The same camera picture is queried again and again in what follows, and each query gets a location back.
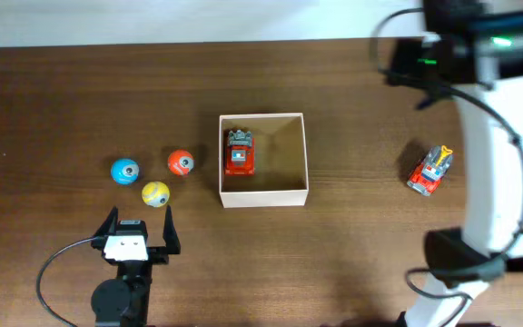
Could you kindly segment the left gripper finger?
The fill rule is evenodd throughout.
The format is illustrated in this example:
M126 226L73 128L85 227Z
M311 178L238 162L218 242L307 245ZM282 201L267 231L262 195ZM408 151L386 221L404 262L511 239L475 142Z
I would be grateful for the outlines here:
M112 233L116 228L118 222L118 208L114 206L111 211L108 213L104 222L93 234L93 237L106 237Z
M164 226L163 226L163 240L168 254L180 254L181 243L174 227L173 213L170 205L167 206L165 212Z

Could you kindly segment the blue toy ball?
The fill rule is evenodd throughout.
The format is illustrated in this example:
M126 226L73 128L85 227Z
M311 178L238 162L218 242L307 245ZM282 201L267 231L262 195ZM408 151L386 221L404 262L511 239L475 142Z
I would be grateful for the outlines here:
M134 183L138 179L139 172L138 163L129 158L118 159L111 166L113 180L121 185Z

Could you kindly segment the red fire truck grey ladder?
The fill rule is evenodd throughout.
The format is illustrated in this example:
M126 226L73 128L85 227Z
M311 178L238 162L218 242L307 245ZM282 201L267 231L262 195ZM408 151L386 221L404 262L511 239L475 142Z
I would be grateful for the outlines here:
M254 175L255 148L251 131L230 130L225 144L224 173L226 175Z

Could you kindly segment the red fire truck yellow crane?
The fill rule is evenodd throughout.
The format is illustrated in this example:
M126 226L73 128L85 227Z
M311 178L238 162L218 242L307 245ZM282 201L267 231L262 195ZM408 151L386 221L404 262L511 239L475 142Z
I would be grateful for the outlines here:
M445 145L432 147L410 174L407 186L424 196L431 196L453 161L453 151Z

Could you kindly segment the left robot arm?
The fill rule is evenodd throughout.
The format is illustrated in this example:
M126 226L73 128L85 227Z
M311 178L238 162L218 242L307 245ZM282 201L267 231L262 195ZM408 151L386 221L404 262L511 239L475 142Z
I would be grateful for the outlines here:
M155 265L166 265L172 255L181 253L181 243L166 207L163 246L149 246L146 223L118 219L113 208L94 233L92 247L117 268L116 277L101 282L91 297L96 326L145 327Z

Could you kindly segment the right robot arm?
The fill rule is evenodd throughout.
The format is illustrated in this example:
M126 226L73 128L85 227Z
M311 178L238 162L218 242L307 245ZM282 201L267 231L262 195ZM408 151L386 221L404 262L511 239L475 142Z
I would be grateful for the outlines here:
M425 235L427 275L399 326L457 326L507 273L523 273L523 11L480 1L425 1L432 41L397 44L389 84L420 89L425 106L455 100L464 136L467 204L460 227Z

